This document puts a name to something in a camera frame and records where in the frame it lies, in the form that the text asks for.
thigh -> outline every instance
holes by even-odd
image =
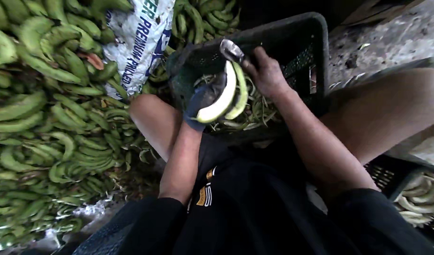
[[[418,68],[351,88],[321,121],[362,164],[434,124],[434,69]]]
[[[138,96],[130,105],[130,117],[157,153],[168,161],[181,127],[182,114],[155,95]]]

dirty hand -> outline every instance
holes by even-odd
[[[197,117],[198,111],[210,106],[217,100],[226,86],[226,73],[220,72],[216,74],[214,80],[208,84],[204,84],[195,90],[195,94],[191,97],[187,109],[184,112],[184,120],[191,128],[203,132],[206,124],[200,123],[193,118]]]
[[[248,60],[243,62],[243,67],[251,76],[261,94],[274,99],[277,95],[281,95],[284,91],[291,89],[283,77],[280,65],[275,59],[269,57],[262,47],[256,47],[253,53],[258,61],[259,69],[256,69]]]

black glove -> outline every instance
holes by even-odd
[[[220,72],[214,80],[208,84],[204,84],[195,90],[195,94],[189,101],[186,111],[184,112],[184,120],[191,128],[203,132],[206,124],[200,123],[192,118],[196,118],[200,109],[206,108],[213,104],[221,95],[226,86],[226,72]]]

knee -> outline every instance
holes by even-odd
[[[136,117],[149,116],[152,112],[155,112],[156,105],[160,100],[156,95],[141,94],[137,96],[130,104],[129,114],[132,119]]]
[[[405,75],[404,81],[416,97],[434,103],[434,68],[412,69]]]
[[[403,98],[410,103],[434,104],[434,68],[415,68],[387,76],[381,90],[390,91],[392,99]]]

pile of plantains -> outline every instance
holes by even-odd
[[[78,206],[156,157],[130,119],[116,62],[102,61],[102,44],[115,42],[107,9],[133,6],[0,0],[0,249],[47,229],[79,231]],[[106,96],[106,83],[123,101]]]

